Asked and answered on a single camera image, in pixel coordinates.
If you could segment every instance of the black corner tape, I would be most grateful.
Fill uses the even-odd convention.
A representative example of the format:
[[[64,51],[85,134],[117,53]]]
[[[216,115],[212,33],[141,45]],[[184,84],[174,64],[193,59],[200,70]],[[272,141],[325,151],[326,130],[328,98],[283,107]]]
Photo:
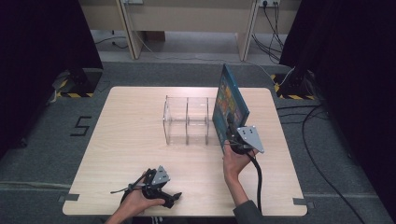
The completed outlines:
[[[67,194],[64,198],[65,201],[77,201],[79,194]]]
[[[295,205],[306,205],[306,200],[305,199],[293,198],[293,203]]]

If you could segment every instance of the light wood tabletop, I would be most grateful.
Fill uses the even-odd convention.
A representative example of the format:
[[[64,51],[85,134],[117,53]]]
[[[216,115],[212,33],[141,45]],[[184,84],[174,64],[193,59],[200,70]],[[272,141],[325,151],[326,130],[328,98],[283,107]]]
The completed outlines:
[[[303,216],[302,199],[285,135],[271,92],[264,88],[240,88],[265,152],[257,155],[262,168],[262,213],[265,216]],[[151,207],[142,216],[232,217],[233,199],[224,182],[219,145],[167,145],[163,129],[165,97],[216,97],[217,88],[115,87],[93,131],[69,194],[76,201],[64,203],[66,215],[111,215],[122,192],[148,168],[162,165],[171,180],[168,194],[182,192],[171,208]],[[256,202],[257,172],[250,163],[241,173],[249,199]]]

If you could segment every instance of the gray carpet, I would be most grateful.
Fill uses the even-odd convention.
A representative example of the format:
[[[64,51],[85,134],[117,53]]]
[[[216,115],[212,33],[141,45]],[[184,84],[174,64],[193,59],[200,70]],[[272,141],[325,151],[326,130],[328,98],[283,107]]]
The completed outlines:
[[[28,136],[26,148],[11,149],[0,161],[0,223],[102,223],[99,217],[68,217],[62,212],[67,194],[89,143],[106,97],[114,86],[217,87],[221,64],[104,63],[92,98],[58,98],[47,106]],[[254,65],[231,65],[240,87],[272,91],[276,107],[318,105],[319,101],[283,100],[271,79]],[[289,68],[266,67],[270,74]],[[297,176],[309,204],[304,217],[266,217],[267,223],[360,223],[309,159],[302,123],[311,108],[278,110]],[[392,223],[362,169],[348,157],[341,135],[326,108],[305,124],[305,139],[323,174],[346,197],[366,223]],[[75,125],[90,126],[85,136]]]

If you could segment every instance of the stand base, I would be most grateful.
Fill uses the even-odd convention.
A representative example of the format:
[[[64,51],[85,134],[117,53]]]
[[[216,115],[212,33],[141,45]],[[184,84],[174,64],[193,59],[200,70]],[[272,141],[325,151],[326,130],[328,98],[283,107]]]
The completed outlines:
[[[293,84],[289,79],[286,79],[283,82],[285,77],[286,74],[272,75],[272,79],[276,83],[275,91],[277,97],[293,100],[314,100],[314,96],[311,93],[312,91],[309,90],[310,88],[307,85],[305,78],[301,80],[299,84]]]
[[[71,76],[68,76],[61,85],[58,97],[92,97],[93,92],[102,76],[102,71],[85,71],[86,81],[81,84],[77,84]]]

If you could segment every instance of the hand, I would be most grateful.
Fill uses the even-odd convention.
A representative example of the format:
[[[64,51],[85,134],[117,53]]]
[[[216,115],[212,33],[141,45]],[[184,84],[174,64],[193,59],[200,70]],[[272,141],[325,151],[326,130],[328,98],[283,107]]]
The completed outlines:
[[[142,189],[134,189],[134,191],[128,194],[117,211],[108,219],[106,223],[121,223],[123,220],[129,217],[134,217],[142,213],[151,206],[162,205],[164,203],[164,199],[147,199],[143,195]]]
[[[254,157],[258,153],[257,149],[249,151],[249,155]],[[238,181],[241,171],[250,163],[247,155],[240,155],[231,149],[230,142],[224,142],[223,172],[224,179],[228,184]]]

